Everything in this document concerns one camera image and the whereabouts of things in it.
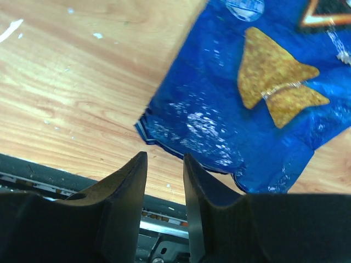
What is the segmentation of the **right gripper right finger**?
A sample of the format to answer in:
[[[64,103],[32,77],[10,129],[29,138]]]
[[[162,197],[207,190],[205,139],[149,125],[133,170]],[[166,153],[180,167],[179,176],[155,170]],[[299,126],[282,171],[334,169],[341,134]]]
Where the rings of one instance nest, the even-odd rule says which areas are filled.
[[[190,154],[183,177],[191,262],[350,262],[350,195],[241,195]]]

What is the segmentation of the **blue snack packet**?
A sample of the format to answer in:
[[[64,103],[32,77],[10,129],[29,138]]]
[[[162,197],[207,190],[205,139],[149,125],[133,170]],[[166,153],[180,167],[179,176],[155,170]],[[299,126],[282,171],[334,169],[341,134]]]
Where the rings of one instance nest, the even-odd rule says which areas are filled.
[[[349,127],[350,1],[208,1],[135,124],[254,193]]]

